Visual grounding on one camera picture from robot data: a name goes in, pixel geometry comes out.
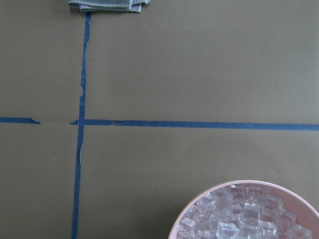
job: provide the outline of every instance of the round pink container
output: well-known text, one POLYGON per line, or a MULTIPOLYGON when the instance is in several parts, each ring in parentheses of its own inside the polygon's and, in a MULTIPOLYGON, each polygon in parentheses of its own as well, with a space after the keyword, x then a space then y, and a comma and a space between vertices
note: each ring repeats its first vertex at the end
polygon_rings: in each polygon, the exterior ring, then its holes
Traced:
POLYGON ((187 209, 190 208, 190 206, 193 205, 198 199, 200 199, 201 197, 205 196, 207 193, 212 192, 218 188, 222 188, 222 187, 233 185, 233 184, 258 185, 260 187, 266 188, 268 190, 268 193, 281 197, 281 199, 283 200, 285 209, 297 215, 297 223, 311 230, 313 233, 313 236, 312 236, 313 239, 319 239, 319 213, 309 203, 307 203, 300 196, 289 191, 286 188, 283 188, 276 184, 262 182, 262 181, 255 181, 255 180, 238 180, 238 181, 227 182, 227 183, 214 186, 206 190, 205 192, 199 194, 179 214, 178 218, 176 219, 170 231, 168 239, 177 238, 176 236, 178 231, 178 223, 181 217, 185 214, 187 209))

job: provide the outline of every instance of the horizontal blue tape line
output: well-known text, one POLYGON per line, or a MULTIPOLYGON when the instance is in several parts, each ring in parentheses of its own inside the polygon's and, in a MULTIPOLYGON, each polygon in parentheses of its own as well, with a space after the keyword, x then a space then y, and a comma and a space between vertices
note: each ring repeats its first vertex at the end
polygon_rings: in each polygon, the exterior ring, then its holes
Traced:
MULTIPOLYGON (((78 125, 78 120, 72 122, 71 124, 78 125)), ((139 126, 139 127, 229 128, 229 129, 319 131, 319 124, 292 124, 292 123, 238 123, 238 122, 192 122, 192 121, 86 119, 84 121, 84 124, 85 125, 139 126)))
POLYGON ((0 123, 41 123, 32 118, 0 117, 0 123))

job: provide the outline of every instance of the towel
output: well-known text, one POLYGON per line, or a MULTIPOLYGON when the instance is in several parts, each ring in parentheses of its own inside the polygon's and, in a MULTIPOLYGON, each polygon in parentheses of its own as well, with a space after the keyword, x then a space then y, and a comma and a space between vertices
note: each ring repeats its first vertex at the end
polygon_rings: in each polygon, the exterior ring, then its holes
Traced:
POLYGON ((129 11, 141 12, 142 4, 151 0, 69 0, 71 7, 80 11, 129 11))

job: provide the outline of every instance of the bowl rim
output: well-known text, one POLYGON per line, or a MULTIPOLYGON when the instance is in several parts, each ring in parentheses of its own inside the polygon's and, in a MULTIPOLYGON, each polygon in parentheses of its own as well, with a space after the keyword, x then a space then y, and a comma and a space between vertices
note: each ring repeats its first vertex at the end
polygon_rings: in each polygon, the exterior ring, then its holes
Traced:
POLYGON ((221 184, 216 184, 210 188, 208 188, 207 190, 205 190, 204 192, 198 194, 196 197, 194 197, 187 205, 186 207, 180 212, 180 214, 178 215, 174 225, 172 226, 168 239, 172 239, 173 234, 176 231, 176 228, 178 226, 178 223, 181 219, 181 217, 186 213, 186 211, 188 210, 188 208, 190 208, 190 206, 192 206, 199 198, 205 196, 207 193, 210 193, 216 189, 222 188, 222 187, 226 187, 226 186, 230 186, 230 185, 235 185, 235 184, 261 184, 261 185, 265 185, 265 186, 269 186, 269 187, 274 187, 277 188, 279 190, 282 190, 288 194, 290 194, 291 196, 297 198, 298 200, 300 200, 302 203, 304 203, 310 210, 312 210, 314 212, 314 214, 319 218, 319 213, 314 209, 313 206, 311 206, 305 199, 303 199, 302 197, 300 197, 299 195, 297 195, 296 193, 288 190, 287 188, 284 188, 282 186, 279 186, 277 184, 273 184, 273 183, 269 183, 269 182, 264 182, 264 181, 258 181, 258 180, 235 180, 235 181, 227 181, 221 184))

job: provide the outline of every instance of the short blue tape piece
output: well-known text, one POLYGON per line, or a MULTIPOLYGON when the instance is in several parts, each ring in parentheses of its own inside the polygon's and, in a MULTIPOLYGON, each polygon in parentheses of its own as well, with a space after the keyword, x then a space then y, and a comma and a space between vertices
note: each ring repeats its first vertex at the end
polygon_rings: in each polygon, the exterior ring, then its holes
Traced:
POLYGON ((73 218, 72 218, 72 239, 77 239, 78 235, 78 218, 79 218, 79 199, 80 199, 80 182, 81 182, 81 149, 84 134, 85 118, 85 91, 86 91, 86 49, 90 38, 90 21, 91 12, 86 13, 84 45, 82 56, 82 73, 81 87, 82 95, 80 97, 79 120, 78 120, 78 142, 76 149, 75 177, 74 177, 74 196, 73 196, 73 218))
MULTIPOLYGON (((71 124, 78 124, 78 120, 72 122, 71 124)), ((85 125, 137 126, 137 127, 228 128, 228 129, 319 131, 319 124, 293 124, 293 123, 238 123, 238 122, 228 123, 228 122, 86 119, 84 124, 85 125)))
POLYGON ((14 118, 14 117, 0 117, 0 123, 36 123, 40 124, 40 121, 37 121, 32 118, 14 118))

